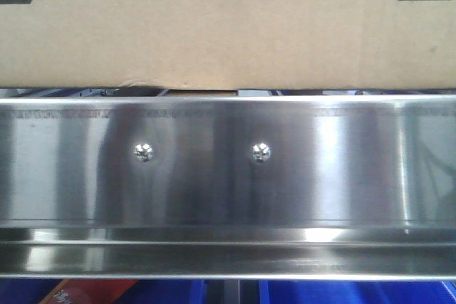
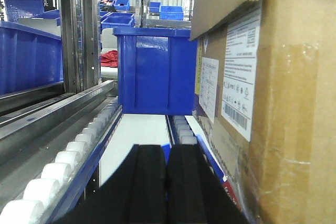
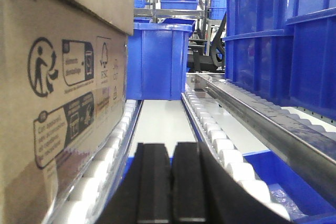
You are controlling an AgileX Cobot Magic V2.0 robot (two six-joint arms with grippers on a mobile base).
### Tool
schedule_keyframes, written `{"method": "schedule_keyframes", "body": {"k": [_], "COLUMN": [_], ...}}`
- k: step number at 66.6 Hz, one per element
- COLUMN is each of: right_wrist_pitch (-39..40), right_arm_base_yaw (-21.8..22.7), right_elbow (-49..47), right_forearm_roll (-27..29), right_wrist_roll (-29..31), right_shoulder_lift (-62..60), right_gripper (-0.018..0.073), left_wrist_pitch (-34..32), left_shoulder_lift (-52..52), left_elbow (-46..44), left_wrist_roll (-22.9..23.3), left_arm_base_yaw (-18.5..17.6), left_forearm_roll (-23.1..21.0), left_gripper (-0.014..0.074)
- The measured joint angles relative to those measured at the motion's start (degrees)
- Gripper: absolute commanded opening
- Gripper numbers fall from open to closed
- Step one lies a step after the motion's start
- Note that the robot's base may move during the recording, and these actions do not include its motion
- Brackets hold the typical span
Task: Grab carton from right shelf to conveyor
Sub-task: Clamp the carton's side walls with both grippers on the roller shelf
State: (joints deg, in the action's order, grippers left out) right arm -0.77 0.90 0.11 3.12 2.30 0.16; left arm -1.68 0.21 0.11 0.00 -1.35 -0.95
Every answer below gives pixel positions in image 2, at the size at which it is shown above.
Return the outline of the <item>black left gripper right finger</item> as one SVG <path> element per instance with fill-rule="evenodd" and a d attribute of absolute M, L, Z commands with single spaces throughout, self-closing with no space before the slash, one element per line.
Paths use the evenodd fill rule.
<path fill-rule="evenodd" d="M 197 145 L 172 147 L 167 165 L 168 223 L 248 223 Z"/>

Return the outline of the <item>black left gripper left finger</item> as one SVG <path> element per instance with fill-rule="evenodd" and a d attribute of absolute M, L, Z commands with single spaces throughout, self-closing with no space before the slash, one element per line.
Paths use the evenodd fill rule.
<path fill-rule="evenodd" d="M 56 223 L 165 223 L 166 166 L 159 145 L 133 145 L 110 178 Z"/>

